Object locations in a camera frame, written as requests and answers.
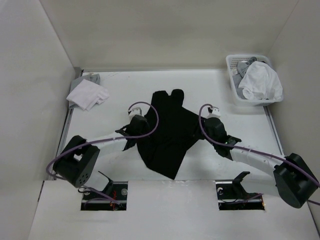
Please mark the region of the black tank top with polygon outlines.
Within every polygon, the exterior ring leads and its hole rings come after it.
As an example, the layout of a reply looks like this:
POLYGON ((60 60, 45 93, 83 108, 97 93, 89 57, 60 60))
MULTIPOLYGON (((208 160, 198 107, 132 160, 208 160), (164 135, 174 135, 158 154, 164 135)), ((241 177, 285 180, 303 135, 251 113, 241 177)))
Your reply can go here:
POLYGON ((197 141, 204 140, 199 116, 183 107, 184 91, 156 91, 151 105, 159 116, 158 126, 150 136, 137 140, 138 152, 145 165, 170 179, 175 179, 182 161, 197 141))

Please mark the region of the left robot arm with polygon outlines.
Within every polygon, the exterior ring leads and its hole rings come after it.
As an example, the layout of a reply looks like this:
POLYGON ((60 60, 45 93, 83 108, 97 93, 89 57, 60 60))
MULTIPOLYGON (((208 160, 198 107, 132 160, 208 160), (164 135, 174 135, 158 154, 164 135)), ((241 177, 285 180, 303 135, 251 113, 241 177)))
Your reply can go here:
POLYGON ((68 153, 59 158, 52 168, 75 188, 91 187, 100 199, 108 199, 112 195, 112 186, 108 184, 109 178, 94 169, 98 157, 132 148, 137 139, 131 137, 145 135, 149 131, 147 119, 134 115, 128 125, 107 136, 96 138, 92 143, 75 135, 62 151, 68 153))

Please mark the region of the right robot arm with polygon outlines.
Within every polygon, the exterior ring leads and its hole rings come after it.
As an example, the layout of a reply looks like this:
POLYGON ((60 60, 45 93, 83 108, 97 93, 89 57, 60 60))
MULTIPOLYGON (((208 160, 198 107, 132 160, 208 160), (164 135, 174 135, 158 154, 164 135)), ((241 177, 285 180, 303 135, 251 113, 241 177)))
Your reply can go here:
POLYGON ((289 206, 300 209, 320 187, 302 157, 273 155, 245 147, 239 138, 228 135, 217 117, 199 120, 202 134, 223 158, 246 164, 264 173, 241 172, 232 181, 232 192, 238 198, 247 194, 265 194, 281 198, 289 206))

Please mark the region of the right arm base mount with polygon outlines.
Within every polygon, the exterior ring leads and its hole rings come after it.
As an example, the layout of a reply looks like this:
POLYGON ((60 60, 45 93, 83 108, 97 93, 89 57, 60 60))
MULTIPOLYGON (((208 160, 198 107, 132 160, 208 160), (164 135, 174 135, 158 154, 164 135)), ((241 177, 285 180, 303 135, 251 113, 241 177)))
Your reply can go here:
POLYGON ((240 183, 219 180, 215 182, 215 187, 220 211, 265 210, 262 195, 246 192, 240 183))

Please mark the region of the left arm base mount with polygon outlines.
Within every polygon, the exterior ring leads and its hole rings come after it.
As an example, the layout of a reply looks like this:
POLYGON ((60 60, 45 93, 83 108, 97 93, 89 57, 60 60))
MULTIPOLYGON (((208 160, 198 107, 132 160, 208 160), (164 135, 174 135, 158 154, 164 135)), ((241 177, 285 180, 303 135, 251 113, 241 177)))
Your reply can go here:
POLYGON ((126 211, 128 182, 110 182, 102 193, 81 187, 81 211, 126 211))

